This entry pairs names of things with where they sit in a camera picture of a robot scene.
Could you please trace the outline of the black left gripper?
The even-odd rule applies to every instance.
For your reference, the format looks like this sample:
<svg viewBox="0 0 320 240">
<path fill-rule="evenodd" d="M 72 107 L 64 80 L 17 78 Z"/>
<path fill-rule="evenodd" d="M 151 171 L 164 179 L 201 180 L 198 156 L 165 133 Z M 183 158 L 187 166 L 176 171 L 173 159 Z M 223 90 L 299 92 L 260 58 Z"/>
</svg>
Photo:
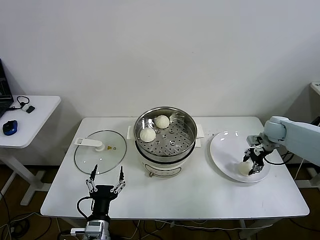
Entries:
<svg viewBox="0 0 320 240">
<path fill-rule="evenodd" d="M 95 177 L 98 165 L 96 164 L 85 183 L 88 187 L 90 197 L 93 200 L 93 208 L 89 220 L 110 220 L 109 208 L 111 201 L 118 197 L 118 194 L 126 186 L 123 166 L 120 167 L 119 180 L 116 186 L 95 185 Z"/>
</svg>

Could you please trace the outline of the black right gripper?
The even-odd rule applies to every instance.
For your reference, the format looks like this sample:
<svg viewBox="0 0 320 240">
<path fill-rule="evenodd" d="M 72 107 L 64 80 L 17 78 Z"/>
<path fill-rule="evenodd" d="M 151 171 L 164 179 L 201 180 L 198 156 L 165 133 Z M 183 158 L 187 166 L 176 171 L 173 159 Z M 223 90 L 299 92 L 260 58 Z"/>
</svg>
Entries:
<svg viewBox="0 0 320 240">
<path fill-rule="evenodd" d="M 242 161 L 246 162 L 249 159 L 251 159 L 251 161 L 253 163 L 251 170 L 248 172 L 249 175 L 260 173 L 261 170 L 263 169 L 263 167 L 265 165 L 263 153 L 264 153 L 263 151 L 261 152 L 256 147 L 250 147 L 244 152 L 244 156 L 243 156 Z"/>
</svg>

